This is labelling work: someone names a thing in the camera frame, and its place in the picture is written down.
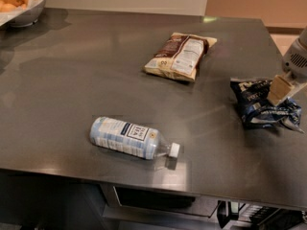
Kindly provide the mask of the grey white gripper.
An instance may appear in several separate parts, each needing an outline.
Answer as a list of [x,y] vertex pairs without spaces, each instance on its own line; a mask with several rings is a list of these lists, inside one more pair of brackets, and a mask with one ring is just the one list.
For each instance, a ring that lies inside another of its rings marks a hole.
[[276,75],[271,83],[268,101],[277,106],[294,90],[293,83],[307,81],[307,27],[292,43],[282,60],[285,76]]

